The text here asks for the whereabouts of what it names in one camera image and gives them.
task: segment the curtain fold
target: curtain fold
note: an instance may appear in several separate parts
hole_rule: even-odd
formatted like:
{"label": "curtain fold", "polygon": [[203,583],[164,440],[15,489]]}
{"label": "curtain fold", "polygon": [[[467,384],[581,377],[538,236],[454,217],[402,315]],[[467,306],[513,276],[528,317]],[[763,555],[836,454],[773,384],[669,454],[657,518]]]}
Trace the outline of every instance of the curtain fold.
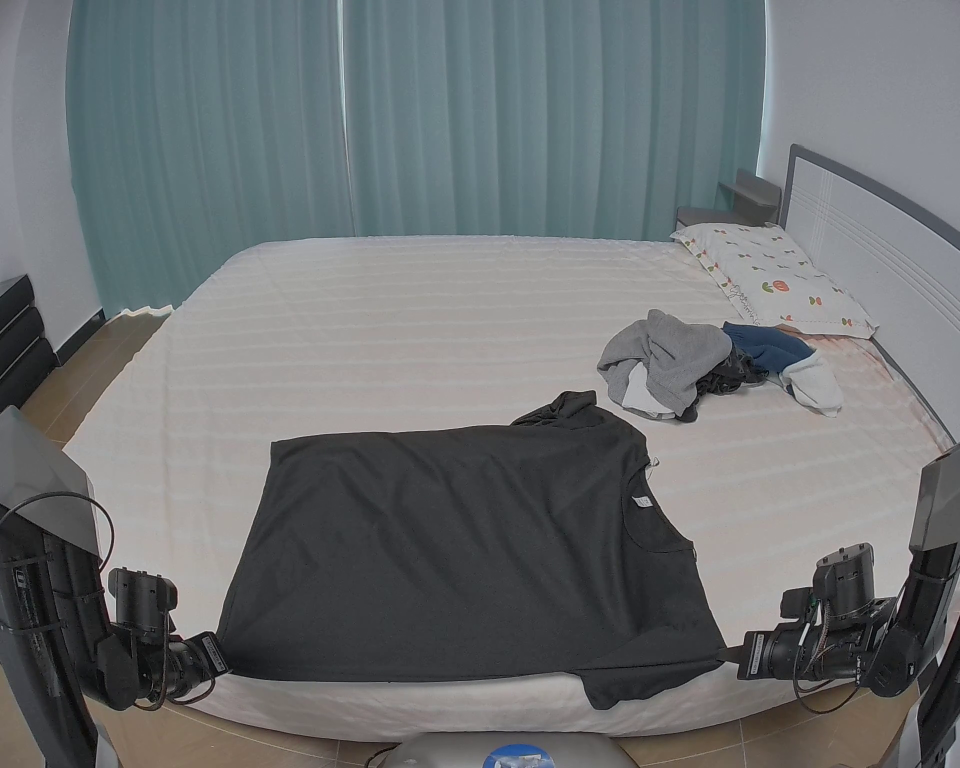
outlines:
{"label": "curtain fold", "polygon": [[762,0],[345,0],[356,233],[665,239],[753,170]]}
{"label": "curtain fold", "polygon": [[75,0],[67,128],[108,316],[238,251],[352,235],[336,0]]}

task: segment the gray garment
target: gray garment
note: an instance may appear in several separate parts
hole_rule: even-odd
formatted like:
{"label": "gray garment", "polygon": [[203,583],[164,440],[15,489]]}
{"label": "gray garment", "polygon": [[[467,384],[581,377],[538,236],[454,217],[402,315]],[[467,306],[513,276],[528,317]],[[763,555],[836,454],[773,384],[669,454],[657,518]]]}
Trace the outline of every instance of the gray garment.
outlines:
{"label": "gray garment", "polygon": [[646,320],[629,324],[607,343],[597,370],[607,395],[620,404],[630,371],[647,369],[647,389],[657,402],[681,414],[697,397],[697,380],[727,359],[730,336],[716,325],[689,324],[651,309]]}

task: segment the tile floor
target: tile floor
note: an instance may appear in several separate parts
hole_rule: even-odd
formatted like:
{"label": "tile floor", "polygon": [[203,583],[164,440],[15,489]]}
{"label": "tile floor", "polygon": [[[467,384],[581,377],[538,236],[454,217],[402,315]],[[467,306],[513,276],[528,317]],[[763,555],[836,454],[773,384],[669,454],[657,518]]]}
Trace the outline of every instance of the tile floor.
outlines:
{"label": "tile floor", "polygon": [[[106,324],[63,368],[51,373],[24,406],[24,414],[63,445],[163,320],[120,316]],[[822,691],[811,702],[828,708],[848,691]],[[861,692],[829,715],[815,717],[792,703],[712,728],[619,743],[639,766],[828,768],[844,763],[866,768],[883,755],[915,699],[913,692],[897,699]],[[382,746],[265,731],[172,705],[153,713],[114,712],[95,703],[91,709],[107,727],[126,768],[348,768],[363,765]],[[42,764],[2,672],[0,755],[0,762],[11,768]]]}

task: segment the white headboard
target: white headboard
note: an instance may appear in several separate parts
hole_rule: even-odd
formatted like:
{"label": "white headboard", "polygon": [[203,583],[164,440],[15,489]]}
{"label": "white headboard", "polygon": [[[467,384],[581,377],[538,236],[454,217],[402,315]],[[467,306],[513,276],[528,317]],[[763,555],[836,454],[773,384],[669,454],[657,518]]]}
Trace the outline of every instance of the white headboard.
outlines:
{"label": "white headboard", "polygon": [[797,144],[780,225],[850,289],[877,323],[884,357],[960,438],[960,231]]}

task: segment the pillow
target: pillow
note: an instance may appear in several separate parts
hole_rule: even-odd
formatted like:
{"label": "pillow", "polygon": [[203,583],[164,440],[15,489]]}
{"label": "pillow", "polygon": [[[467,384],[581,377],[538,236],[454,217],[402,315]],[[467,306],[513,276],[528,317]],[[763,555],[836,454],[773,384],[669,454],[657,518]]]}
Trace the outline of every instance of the pillow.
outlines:
{"label": "pillow", "polygon": [[674,232],[754,325],[869,339],[876,326],[780,227],[697,224]]}

